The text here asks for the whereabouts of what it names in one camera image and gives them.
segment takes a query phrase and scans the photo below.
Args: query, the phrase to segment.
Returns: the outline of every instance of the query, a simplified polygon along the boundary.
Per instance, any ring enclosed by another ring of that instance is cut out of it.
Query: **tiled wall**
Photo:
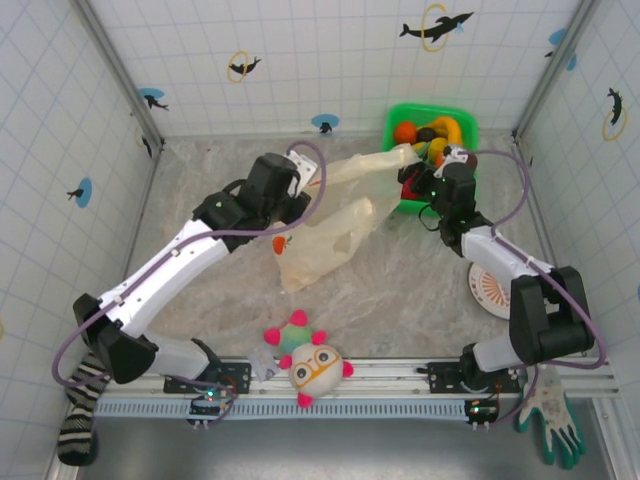
[[[42,478],[68,405],[53,353],[75,298],[122,279],[151,160],[67,0],[2,0],[0,66],[0,478]]]
[[[513,128],[577,0],[110,0],[93,4],[165,136],[381,130],[400,102],[456,106]],[[435,43],[447,15],[473,13]],[[229,70],[260,59],[255,68]]]
[[[640,2],[604,1],[577,58],[526,141],[555,251],[583,274],[640,434]]]

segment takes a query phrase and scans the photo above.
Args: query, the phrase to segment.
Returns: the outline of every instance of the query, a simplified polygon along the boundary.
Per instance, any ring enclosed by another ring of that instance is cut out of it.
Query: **glasses on plush toy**
[[[331,347],[318,349],[314,357],[315,362],[310,358],[306,362],[299,362],[293,367],[293,371],[295,372],[294,380],[297,388],[304,387],[322,375],[331,365],[340,361],[340,355]]]

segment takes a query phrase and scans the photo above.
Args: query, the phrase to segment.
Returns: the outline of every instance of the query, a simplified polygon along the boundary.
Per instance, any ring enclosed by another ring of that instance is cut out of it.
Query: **striped sock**
[[[87,353],[80,366],[71,376],[72,381],[84,380],[105,372],[96,356]],[[99,381],[81,387],[67,387],[65,392],[74,408],[64,419],[58,438],[58,458],[66,465],[89,465],[95,459],[97,442],[92,434],[93,409],[100,395],[109,383],[107,376]]]

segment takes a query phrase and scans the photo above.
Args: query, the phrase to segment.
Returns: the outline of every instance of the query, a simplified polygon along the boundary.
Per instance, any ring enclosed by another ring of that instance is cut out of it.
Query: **pink spiky plush toy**
[[[270,328],[264,341],[278,347],[285,355],[280,368],[289,370],[289,380],[298,390],[298,405],[309,408],[314,398],[331,392],[342,377],[353,375],[353,365],[342,359],[332,347],[325,345],[327,332],[312,332],[307,314],[296,310],[282,328]]]

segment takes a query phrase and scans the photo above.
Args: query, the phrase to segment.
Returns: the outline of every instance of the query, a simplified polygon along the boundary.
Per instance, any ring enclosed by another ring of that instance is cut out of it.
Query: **paper plate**
[[[475,263],[469,268],[469,288],[474,298],[487,312],[503,320],[509,320],[511,307],[509,293],[489,272]]]

